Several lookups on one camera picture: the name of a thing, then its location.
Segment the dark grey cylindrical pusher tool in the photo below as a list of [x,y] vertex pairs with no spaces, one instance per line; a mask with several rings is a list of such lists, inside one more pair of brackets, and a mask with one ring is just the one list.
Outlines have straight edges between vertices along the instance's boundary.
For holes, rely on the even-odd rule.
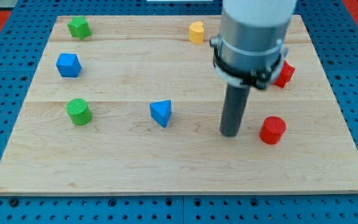
[[219,127],[220,133],[223,136],[234,137],[238,134],[249,92],[249,87],[238,88],[231,85],[226,87],[223,112]]

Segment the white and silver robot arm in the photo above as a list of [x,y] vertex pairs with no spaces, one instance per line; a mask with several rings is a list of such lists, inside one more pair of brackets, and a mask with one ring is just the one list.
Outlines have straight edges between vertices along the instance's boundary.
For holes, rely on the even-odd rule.
[[266,89],[279,76],[283,46],[296,0],[224,0],[213,66],[226,84],[220,133],[238,134],[251,88]]

